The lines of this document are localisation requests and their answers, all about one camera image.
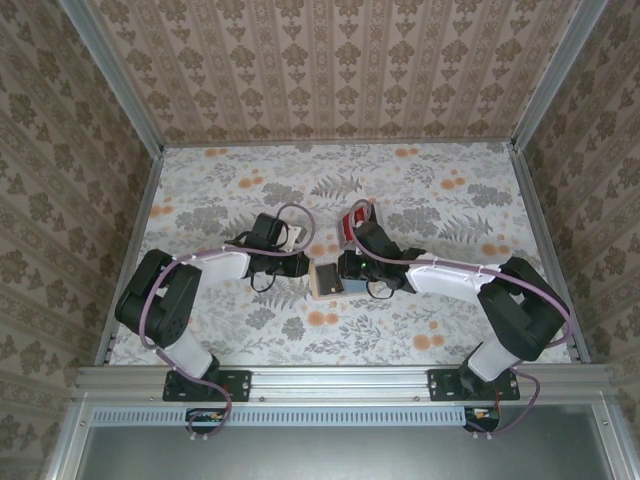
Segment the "black credit card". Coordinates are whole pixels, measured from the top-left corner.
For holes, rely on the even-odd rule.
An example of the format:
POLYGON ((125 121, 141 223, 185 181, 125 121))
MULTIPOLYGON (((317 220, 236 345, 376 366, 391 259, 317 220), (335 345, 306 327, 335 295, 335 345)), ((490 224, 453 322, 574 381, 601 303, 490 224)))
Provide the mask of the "black credit card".
POLYGON ((337 265, 324 264, 316 268, 317 290, 320 296, 340 294, 344 291, 337 265))

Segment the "beige card holder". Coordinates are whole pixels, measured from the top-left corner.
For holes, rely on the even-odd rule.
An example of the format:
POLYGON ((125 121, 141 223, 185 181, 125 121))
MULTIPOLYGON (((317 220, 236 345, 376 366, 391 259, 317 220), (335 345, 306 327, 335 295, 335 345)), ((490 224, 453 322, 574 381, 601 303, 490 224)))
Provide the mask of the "beige card holder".
POLYGON ((318 264, 318 263, 312 262, 309 265, 309 277, 310 277, 309 285, 311 289, 312 298, 314 300, 316 301, 337 300, 342 298, 351 298, 351 297, 359 297, 359 296, 367 295, 366 283, 364 280, 345 279, 340 276, 343 287, 344 287, 344 291, 340 294, 320 296, 317 290, 316 268, 319 265, 324 265, 324 264, 332 264, 332 263, 318 264))

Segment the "clear card rack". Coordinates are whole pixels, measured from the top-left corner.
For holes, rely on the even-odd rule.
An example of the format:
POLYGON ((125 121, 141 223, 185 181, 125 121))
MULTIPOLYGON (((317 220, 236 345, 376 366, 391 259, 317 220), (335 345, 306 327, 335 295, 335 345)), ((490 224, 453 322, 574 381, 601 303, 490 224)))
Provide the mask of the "clear card rack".
MULTIPOLYGON (((376 223, 376 224, 379 224, 381 226, 384 225, 384 216, 383 216, 382 209, 381 209, 381 207, 379 205, 377 205, 376 203, 373 203, 373 202, 369 202, 369 201, 358 201, 358 202, 355 203, 355 210, 358 207, 361 207, 361 206, 365 206, 366 208, 369 208, 374 214, 374 217, 370 221, 368 221, 366 223, 376 223)), ((339 222, 340 222, 342 216, 345 213, 349 213, 350 214, 350 212, 351 212, 351 208, 350 207, 346 207, 340 212, 339 217, 338 217, 338 222, 337 222, 336 228, 337 228, 338 245, 339 245, 341 250, 353 250, 355 248, 354 241, 352 241, 349 244, 345 244, 345 243, 342 242, 341 230, 340 230, 340 227, 339 227, 339 222)), ((360 225, 357 228, 355 228, 353 226, 353 231, 356 231, 358 228, 360 228, 364 224, 360 225)))

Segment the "grey metal panel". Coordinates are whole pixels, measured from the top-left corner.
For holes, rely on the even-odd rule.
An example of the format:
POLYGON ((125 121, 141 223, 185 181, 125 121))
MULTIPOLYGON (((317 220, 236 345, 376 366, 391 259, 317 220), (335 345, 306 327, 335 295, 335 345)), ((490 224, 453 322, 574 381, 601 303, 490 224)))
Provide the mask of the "grey metal panel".
POLYGON ((613 480, 589 429, 520 429, 491 440, 456 428, 98 428, 78 480, 613 480))

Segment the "wide aluminium frame rail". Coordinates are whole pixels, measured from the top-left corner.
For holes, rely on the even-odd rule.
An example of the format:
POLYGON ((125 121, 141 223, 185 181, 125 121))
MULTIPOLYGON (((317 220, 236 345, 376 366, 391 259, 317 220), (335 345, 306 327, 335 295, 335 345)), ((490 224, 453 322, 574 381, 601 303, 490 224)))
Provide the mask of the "wide aluminium frame rail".
MULTIPOLYGON (((431 401, 433 366, 287 367, 249 366, 250 405, 412 405, 431 401)), ((542 405, 594 404, 615 397, 606 368, 594 364, 529 364, 518 368, 521 398, 540 382, 542 405)), ((161 366, 106 366, 80 370, 73 398, 107 405, 159 402, 166 377, 161 366)))

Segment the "thin aluminium table rail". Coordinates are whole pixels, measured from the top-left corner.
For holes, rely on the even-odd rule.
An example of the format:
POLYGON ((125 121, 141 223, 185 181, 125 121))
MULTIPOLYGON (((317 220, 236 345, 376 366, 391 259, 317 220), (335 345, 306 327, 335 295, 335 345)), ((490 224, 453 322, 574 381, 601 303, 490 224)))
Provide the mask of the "thin aluminium table rail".
POLYGON ((200 142, 200 143, 166 143, 163 150, 170 148, 208 148, 208 147, 262 147, 262 146, 317 146, 317 145, 357 145, 357 144, 472 144, 472 143, 506 143, 512 145, 508 137, 489 138, 390 138, 390 139, 312 139, 312 140, 272 140, 251 142, 200 142))

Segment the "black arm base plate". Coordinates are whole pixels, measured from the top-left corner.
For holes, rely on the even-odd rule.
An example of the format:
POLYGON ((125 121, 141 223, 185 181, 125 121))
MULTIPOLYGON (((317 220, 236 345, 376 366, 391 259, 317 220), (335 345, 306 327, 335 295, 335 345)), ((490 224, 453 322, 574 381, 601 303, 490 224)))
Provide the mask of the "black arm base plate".
POLYGON ((463 369, 431 369, 427 371, 432 401, 515 401, 521 398, 518 381, 510 371, 502 372, 487 382, 463 369))
MULTIPOLYGON (((218 385, 224 389, 233 402, 249 400, 252 373, 249 370, 222 370, 218 385)), ((176 371, 169 371, 162 392, 165 402, 225 402, 225 397, 211 387, 194 383, 176 371)))

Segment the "aluminium table side rail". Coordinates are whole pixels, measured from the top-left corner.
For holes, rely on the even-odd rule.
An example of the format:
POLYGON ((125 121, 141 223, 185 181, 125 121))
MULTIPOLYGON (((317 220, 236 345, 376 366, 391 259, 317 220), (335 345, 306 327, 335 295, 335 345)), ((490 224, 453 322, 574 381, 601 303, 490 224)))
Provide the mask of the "aluminium table side rail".
POLYGON ((124 257, 118 282, 114 290, 114 296, 109 307, 104 330, 95 356, 94 366, 96 367, 104 366, 109 360, 111 351, 110 345, 118 330, 118 321, 115 318, 115 308, 120 295, 127 286, 137 265, 138 254, 144 238, 146 224, 152 209, 155 192, 159 184, 163 163, 163 157, 159 156, 155 158, 151 164, 151 169, 141 198, 138 213, 131 231, 126 255, 124 257))
POLYGON ((510 148, 510 157, 514 173, 529 217, 531 230, 536 241, 537 250, 542 267, 546 274, 547 282, 569 307, 574 323, 572 339, 567 341, 571 358, 575 362, 590 364, 591 356, 579 322, 576 318, 570 293, 553 246, 552 238, 549 233, 524 154, 520 150, 516 150, 511 144, 508 144, 508 147, 510 148))

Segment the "aluminium frame post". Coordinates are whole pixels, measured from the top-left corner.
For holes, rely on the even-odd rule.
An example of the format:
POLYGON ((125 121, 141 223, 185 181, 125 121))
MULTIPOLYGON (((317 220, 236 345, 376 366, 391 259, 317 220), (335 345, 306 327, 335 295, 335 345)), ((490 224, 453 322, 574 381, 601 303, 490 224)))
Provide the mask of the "aluminium frame post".
POLYGON ((85 0, 59 0, 117 101, 153 161, 162 156, 164 141, 147 114, 142 97, 135 91, 124 63, 118 59, 98 17, 85 0))
POLYGON ((516 152, 523 151, 531 140, 607 3, 608 0, 580 1, 512 135, 516 152))

